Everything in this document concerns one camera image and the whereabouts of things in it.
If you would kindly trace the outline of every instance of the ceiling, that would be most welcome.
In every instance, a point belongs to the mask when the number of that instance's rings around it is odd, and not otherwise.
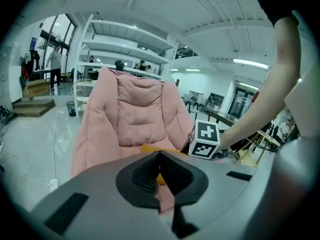
[[[136,25],[162,38],[178,37],[199,55],[197,65],[214,72],[232,71],[255,86],[263,84],[268,71],[234,64],[232,59],[271,67],[276,59],[274,29],[256,0],[33,0],[17,22],[23,26],[79,12],[82,24],[94,14],[96,20]],[[314,63],[316,49],[301,20],[299,30],[304,70]]]

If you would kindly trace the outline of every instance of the doorway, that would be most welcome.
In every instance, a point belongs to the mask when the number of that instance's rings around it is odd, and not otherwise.
[[[228,114],[237,119],[242,117],[249,109],[253,97],[253,92],[237,88]]]

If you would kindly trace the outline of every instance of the wooden step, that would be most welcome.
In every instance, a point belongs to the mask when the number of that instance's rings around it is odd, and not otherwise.
[[[14,112],[18,117],[39,118],[52,107],[17,107]]]
[[[13,105],[14,108],[53,108],[53,99],[22,100]]]

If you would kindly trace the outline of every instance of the fluorescent light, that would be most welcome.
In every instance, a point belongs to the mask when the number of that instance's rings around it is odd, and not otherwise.
[[[259,88],[251,86],[251,85],[243,83],[243,82],[240,82],[239,84],[242,85],[242,86],[250,87],[250,88],[255,89],[255,90],[259,90]]]
[[[248,65],[257,66],[257,67],[264,68],[264,69],[268,68],[268,65],[266,65],[266,64],[262,64],[262,63],[258,63],[258,62],[254,62],[254,61],[250,61],[250,60],[245,60],[245,59],[234,58],[233,61],[236,63],[248,64]]]

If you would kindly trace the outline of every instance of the pink armchair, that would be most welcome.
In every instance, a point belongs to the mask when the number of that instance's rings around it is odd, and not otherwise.
[[[193,124],[174,83],[102,68],[76,137],[71,174],[140,154],[145,143],[180,150]]]

